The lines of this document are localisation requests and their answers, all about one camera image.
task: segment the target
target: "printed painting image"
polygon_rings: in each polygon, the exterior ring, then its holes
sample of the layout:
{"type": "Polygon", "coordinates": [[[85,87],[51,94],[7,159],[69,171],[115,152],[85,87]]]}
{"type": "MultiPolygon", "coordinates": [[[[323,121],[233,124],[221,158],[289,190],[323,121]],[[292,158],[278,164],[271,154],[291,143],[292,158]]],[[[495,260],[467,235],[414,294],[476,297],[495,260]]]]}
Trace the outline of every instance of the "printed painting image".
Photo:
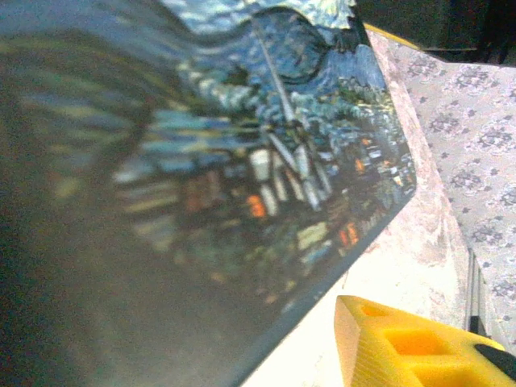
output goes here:
{"type": "Polygon", "coordinates": [[[415,190],[355,0],[0,13],[2,135],[81,385],[242,381],[415,190]]]}

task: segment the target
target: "black object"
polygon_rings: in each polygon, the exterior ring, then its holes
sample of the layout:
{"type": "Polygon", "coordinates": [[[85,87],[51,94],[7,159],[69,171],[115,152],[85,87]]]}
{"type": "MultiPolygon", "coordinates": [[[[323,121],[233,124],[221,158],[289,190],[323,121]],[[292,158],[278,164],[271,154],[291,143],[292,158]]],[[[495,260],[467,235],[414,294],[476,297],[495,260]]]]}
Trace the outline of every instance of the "black object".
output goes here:
{"type": "Polygon", "coordinates": [[[471,316],[469,318],[469,331],[480,336],[484,336],[489,338],[485,331],[484,323],[482,322],[480,316],[471,316]]]}
{"type": "Polygon", "coordinates": [[[500,371],[505,373],[513,381],[516,381],[516,356],[485,344],[477,344],[475,349],[487,360],[496,365],[500,371]]]}
{"type": "Polygon", "coordinates": [[[514,0],[362,0],[372,24],[441,60],[516,66],[514,0]]]}

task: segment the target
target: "patterned tablecloth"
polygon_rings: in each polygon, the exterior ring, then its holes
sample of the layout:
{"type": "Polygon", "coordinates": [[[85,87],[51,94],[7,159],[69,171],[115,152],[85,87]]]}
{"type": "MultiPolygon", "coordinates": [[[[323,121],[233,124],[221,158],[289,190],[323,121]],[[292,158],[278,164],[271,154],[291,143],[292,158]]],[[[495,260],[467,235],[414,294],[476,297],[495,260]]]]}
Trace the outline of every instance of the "patterned tablecloth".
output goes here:
{"type": "Polygon", "coordinates": [[[488,331],[516,353],[516,69],[389,47],[481,267],[488,331]]]}

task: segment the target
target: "floral fabric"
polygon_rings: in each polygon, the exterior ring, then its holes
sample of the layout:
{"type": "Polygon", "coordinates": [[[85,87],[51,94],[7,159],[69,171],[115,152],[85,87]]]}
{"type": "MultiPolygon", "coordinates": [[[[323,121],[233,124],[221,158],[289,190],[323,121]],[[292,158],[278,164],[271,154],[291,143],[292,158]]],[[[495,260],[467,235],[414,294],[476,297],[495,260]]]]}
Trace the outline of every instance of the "floral fabric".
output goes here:
{"type": "Polygon", "coordinates": [[[391,42],[450,202],[516,352],[516,69],[391,42]]]}

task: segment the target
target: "starry night over the rhone painting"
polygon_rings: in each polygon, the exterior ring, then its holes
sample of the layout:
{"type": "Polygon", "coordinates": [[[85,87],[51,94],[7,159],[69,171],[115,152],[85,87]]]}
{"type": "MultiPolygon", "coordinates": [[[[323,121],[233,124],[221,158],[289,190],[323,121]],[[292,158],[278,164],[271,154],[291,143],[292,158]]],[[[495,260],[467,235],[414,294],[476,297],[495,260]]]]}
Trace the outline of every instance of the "starry night over the rhone painting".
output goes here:
{"type": "Polygon", "coordinates": [[[0,13],[84,385],[241,378],[415,191],[355,0],[0,13]]]}

